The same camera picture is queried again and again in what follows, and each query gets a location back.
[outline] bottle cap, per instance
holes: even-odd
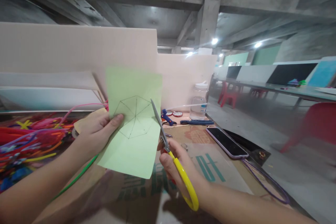
[[[195,88],[197,89],[208,89],[208,84],[206,81],[203,81],[202,83],[196,83]]]

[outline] blue handle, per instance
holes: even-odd
[[[167,116],[167,110],[165,110],[165,109],[162,110],[161,118],[165,119],[169,123],[169,126],[174,125],[174,122],[172,120],[170,120],[170,118]]]
[[[209,120],[182,120],[180,121],[180,124],[190,124],[190,125],[213,125],[215,124],[213,121]]]

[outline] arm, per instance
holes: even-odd
[[[0,194],[0,223],[31,223],[72,178],[107,144],[123,121],[123,115],[111,121],[109,113],[91,120],[58,158],[31,173]]]
[[[214,216],[220,222],[235,224],[316,224],[316,222],[306,216],[286,207],[244,192],[208,182],[198,173],[194,163],[180,144],[172,139],[168,141],[171,151],[174,156],[180,160],[194,186],[200,208]],[[160,162],[166,170],[168,178],[175,180],[176,185],[183,195],[188,195],[188,191],[172,158],[167,153],[164,153],[162,147],[163,145],[160,143],[158,146],[158,150],[161,150]]]

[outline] yellow scissors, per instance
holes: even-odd
[[[196,195],[196,192],[195,192],[195,189],[192,185],[192,183],[190,182],[190,179],[186,173],[186,171],[184,170],[183,166],[181,165],[180,161],[174,157],[173,153],[170,151],[170,148],[169,148],[169,144],[168,144],[168,141],[167,141],[167,138],[166,138],[166,135],[165,135],[165,131],[162,127],[162,123],[161,123],[161,117],[159,116],[158,114],[158,111],[156,110],[156,107],[155,107],[155,104],[153,102],[153,100],[151,99],[151,102],[152,102],[152,106],[153,106],[153,110],[154,110],[154,114],[155,114],[155,118],[157,119],[160,127],[161,127],[161,134],[160,134],[160,137],[161,137],[161,140],[164,144],[164,149],[168,152],[168,154],[172,157],[173,159],[173,162],[188,190],[188,193],[190,195],[190,198],[191,198],[191,201],[185,197],[183,194],[183,198],[184,200],[186,201],[186,203],[188,204],[188,206],[194,210],[194,211],[197,211],[198,210],[198,198],[197,198],[197,195]]]

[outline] plastic bottle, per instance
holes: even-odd
[[[191,104],[206,103],[206,93],[208,92],[208,84],[206,81],[203,83],[195,84],[194,97],[191,99]],[[204,120],[206,105],[192,106],[190,107],[190,119],[191,120]]]

